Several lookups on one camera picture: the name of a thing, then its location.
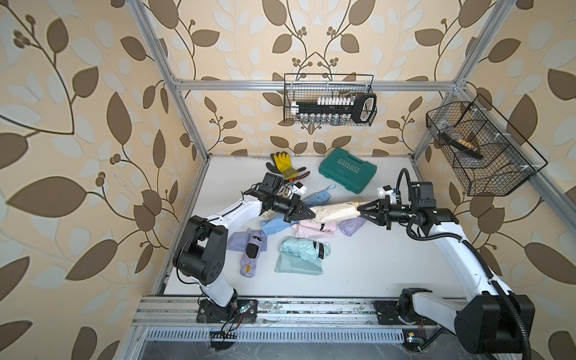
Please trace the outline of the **pink sleeved umbrella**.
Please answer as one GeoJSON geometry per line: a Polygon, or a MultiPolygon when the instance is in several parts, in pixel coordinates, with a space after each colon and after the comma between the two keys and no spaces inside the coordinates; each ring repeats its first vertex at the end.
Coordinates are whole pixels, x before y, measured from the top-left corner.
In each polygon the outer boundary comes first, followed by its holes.
{"type": "Polygon", "coordinates": [[[314,229],[299,224],[293,225],[292,228],[295,230],[295,237],[300,239],[330,239],[335,236],[333,231],[314,229]]]}

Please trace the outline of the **cream sleeved umbrella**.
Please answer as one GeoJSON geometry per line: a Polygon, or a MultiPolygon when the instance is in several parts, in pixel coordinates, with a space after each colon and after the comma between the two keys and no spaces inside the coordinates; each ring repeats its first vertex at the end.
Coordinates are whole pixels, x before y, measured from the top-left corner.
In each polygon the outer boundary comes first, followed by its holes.
{"type": "Polygon", "coordinates": [[[312,207],[311,210],[315,214],[315,218],[313,219],[315,222],[326,224],[359,217],[360,212],[358,211],[358,207],[358,202],[343,202],[332,205],[315,206],[312,207]]]}

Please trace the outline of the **mint green umbrella sleeve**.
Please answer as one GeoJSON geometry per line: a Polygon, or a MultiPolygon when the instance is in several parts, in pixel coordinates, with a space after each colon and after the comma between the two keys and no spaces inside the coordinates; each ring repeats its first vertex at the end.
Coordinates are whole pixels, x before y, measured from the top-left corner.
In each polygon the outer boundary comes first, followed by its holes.
{"type": "Polygon", "coordinates": [[[281,253],[275,268],[277,273],[319,276],[323,273],[321,259],[305,260],[299,256],[281,253]]]}

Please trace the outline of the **purple umbrella sleeve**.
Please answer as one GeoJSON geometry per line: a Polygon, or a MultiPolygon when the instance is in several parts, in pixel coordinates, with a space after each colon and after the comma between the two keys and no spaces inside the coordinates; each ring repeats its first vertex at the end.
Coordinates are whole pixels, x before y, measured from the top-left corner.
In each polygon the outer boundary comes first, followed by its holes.
{"type": "Polygon", "coordinates": [[[262,252],[267,251],[268,246],[268,236],[259,229],[249,229],[246,232],[234,232],[227,240],[226,249],[228,251],[238,251],[245,252],[245,249],[252,239],[259,239],[261,244],[259,245],[262,252]]]}

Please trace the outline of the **purple umbrella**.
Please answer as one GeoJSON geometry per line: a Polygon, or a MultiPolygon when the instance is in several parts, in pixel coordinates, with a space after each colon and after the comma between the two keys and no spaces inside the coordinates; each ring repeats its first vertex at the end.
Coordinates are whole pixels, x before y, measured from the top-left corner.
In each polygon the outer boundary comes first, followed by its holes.
{"type": "Polygon", "coordinates": [[[241,258],[240,274],[243,277],[253,278],[255,276],[257,260],[263,249],[265,237],[266,235],[260,230],[249,232],[249,239],[241,258]]]}

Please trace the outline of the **blue sleeved umbrella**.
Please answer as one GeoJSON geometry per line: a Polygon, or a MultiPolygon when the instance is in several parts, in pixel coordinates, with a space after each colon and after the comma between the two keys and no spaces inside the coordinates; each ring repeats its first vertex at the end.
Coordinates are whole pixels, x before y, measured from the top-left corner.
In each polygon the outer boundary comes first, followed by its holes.
{"type": "Polygon", "coordinates": [[[283,214],[276,214],[272,219],[262,222],[262,232],[269,236],[279,233],[294,224],[297,224],[297,221],[286,222],[283,214]]]}

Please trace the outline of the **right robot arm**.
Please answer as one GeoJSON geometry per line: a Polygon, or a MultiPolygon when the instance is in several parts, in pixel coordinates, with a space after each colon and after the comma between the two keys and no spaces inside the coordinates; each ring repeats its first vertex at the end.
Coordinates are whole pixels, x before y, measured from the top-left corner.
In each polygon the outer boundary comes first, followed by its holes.
{"type": "Polygon", "coordinates": [[[531,359],[530,332],[536,312],[525,295],[516,294],[488,265],[464,234],[453,212],[438,208],[430,182],[409,184],[409,204],[393,203],[390,195],[358,207],[362,218],[386,229],[403,224],[407,236],[432,242],[456,274],[466,304],[434,295],[429,289],[405,288],[396,306],[400,321],[423,318],[457,336],[469,353],[494,356],[516,353],[531,359]]]}

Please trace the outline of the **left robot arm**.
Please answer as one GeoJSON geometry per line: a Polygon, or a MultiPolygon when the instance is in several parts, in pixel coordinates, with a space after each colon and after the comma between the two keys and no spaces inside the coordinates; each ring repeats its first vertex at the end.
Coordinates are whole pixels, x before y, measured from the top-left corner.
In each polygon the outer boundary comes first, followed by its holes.
{"type": "Polygon", "coordinates": [[[235,290],[222,274],[230,235],[268,210],[282,214],[287,223],[315,218],[299,195],[285,198],[278,194],[282,184],[280,176],[268,172],[225,210],[207,218],[190,217],[172,258],[176,274],[194,279],[218,307],[231,306],[236,299],[235,290]]]}

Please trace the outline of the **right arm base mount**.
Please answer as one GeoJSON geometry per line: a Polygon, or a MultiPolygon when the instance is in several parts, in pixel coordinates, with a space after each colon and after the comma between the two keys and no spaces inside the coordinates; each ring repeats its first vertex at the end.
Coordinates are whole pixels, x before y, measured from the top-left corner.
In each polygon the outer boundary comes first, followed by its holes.
{"type": "Polygon", "coordinates": [[[381,326],[435,326],[436,322],[415,312],[413,295],[416,293],[432,293],[432,291],[421,287],[405,288],[402,289],[397,299],[374,301],[373,307],[378,324],[381,326]]]}

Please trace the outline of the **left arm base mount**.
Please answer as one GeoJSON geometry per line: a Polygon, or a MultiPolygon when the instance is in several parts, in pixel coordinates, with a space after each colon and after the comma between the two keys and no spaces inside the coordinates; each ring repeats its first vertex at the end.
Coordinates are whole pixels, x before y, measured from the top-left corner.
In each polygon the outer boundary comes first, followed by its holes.
{"type": "Polygon", "coordinates": [[[239,321],[254,323],[257,318],[259,302],[256,299],[238,299],[232,297],[232,302],[226,307],[220,307],[213,301],[202,298],[199,300],[199,309],[196,316],[198,323],[224,324],[226,321],[239,321]]]}

